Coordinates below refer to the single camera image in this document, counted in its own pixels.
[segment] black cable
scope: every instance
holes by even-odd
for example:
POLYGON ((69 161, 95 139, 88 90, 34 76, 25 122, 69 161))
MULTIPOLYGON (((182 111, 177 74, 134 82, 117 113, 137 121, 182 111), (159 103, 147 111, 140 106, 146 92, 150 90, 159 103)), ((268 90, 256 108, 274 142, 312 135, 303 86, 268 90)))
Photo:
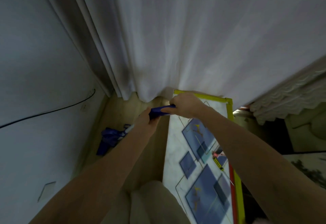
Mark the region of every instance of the black cable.
POLYGON ((19 119, 19 120, 16 120, 16 121, 10 122, 10 123, 6 123, 6 124, 0 126, 0 129, 1 129, 1 128, 4 128, 4 127, 6 127, 6 126, 12 125, 12 124, 14 124, 14 123, 18 123, 18 122, 20 122, 20 121, 26 120, 26 119, 30 119, 30 118, 34 118, 34 117, 38 117, 38 116, 41 116, 41 115, 49 114, 49 113, 51 113, 51 112, 60 111, 60 110, 63 110, 63 109, 66 109, 66 108, 69 108, 69 107, 75 106, 75 105, 77 105, 77 104, 80 104, 80 103, 82 103, 82 102, 84 102, 84 101, 86 101, 86 100, 92 98, 93 95, 95 94, 95 92, 96 92, 96 89, 94 89, 94 93, 93 93, 91 96, 89 96, 88 98, 84 99, 83 101, 78 102, 78 103, 76 103, 76 104, 73 104, 73 105, 71 105, 71 106, 67 106, 67 107, 60 108, 60 109, 57 109, 57 110, 54 110, 54 111, 48 111, 48 112, 45 112, 45 113, 41 113, 41 114, 37 114, 37 115, 33 115, 33 116, 29 116, 29 117, 22 118, 22 119, 19 119))

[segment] baseboard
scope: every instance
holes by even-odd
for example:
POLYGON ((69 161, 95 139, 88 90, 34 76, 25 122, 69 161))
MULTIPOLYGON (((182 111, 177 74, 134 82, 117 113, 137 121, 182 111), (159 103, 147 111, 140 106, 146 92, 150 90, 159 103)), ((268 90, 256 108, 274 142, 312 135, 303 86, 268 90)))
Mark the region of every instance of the baseboard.
POLYGON ((71 175, 71 179, 78 176, 80 174, 80 172, 82 171, 84 161, 85 161, 85 159, 86 159, 86 157, 88 155, 88 152, 90 150, 93 137, 95 135, 95 132, 97 130, 98 124, 99 124, 99 122, 101 120, 101 117, 102 117, 102 114, 103 114, 103 111, 104 111, 104 108, 105 108, 107 102, 108 102, 108 96, 104 95, 104 97, 103 97, 103 99, 101 101, 100 107, 99 107, 99 109, 97 111, 95 121, 94 121, 94 123, 92 125, 92 129, 91 129, 91 131, 90 131, 90 133, 88 135, 88 138, 87 138, 81 152, 79 153, 79 156, 78 156, 74 171, 73 171, 73 173, 71 175))

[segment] blue tool on floor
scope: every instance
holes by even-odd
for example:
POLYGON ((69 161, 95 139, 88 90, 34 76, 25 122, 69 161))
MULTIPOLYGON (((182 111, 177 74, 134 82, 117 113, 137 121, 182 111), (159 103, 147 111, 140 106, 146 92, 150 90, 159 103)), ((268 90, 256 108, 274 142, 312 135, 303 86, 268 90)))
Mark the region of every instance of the blue tool on floor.
MULTIPOLYGON (((160 117, 160 116, 170 115, 169 113, 161 112, 161 109, 165 108, 165 107, 175 108, 175 105, 152 108, 149 113, 149 119, 152 120, 152 119, 160 117)), ((119 143, 119 141, 123 137, 125 137, 129 131, 132 130, 133 127, 134 127, 134 125, 125 124, 124 131, 119 131, 119 130, 111 129, 111 128, 106 128, 105 130, 103 130, 102 131, 102 140, 97 149, 96 155, 104 156, 107 153, 108 149, 111 147, 114 148, 119 143)))

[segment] person's left arm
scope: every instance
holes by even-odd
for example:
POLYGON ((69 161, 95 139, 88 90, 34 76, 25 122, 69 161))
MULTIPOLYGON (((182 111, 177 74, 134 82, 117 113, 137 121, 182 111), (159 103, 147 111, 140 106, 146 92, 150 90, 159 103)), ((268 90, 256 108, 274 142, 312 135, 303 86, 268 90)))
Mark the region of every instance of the person's left arm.
POLYGON ((63 187, 31 220, 36 223, 100 223, 125 179, 154 134, 159 119, 149 120, 150 108, 102 159, 63 187))

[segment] yellow frame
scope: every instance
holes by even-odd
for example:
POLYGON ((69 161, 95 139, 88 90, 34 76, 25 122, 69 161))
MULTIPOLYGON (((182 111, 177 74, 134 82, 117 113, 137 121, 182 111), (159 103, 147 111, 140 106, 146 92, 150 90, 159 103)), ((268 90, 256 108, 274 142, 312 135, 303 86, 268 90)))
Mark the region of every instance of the yellow frame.
MULTIPOLYGON (((174 94, 179 94, 186 91, 181 90, 174 90, 174 94)), ((228 114, 228 119, 233 121, 233 101, 230 98, 220 98, 213 95, 206 95, 206 94, 198 94, 194 93, 194 95, 200 99, 206 100, 213 100, 222 103, 226 103, 226 110, 228 114)), ((241 186, 241 179, 238 174, 233 170, 234 173, 234 188, 235 188, 235 196, 237 201, 237 210, 238 210, 238 223, 243 224, 246 223, 245 221, 245 206, 243 204, 243 195, 242 195, 242 186, 241 186)))

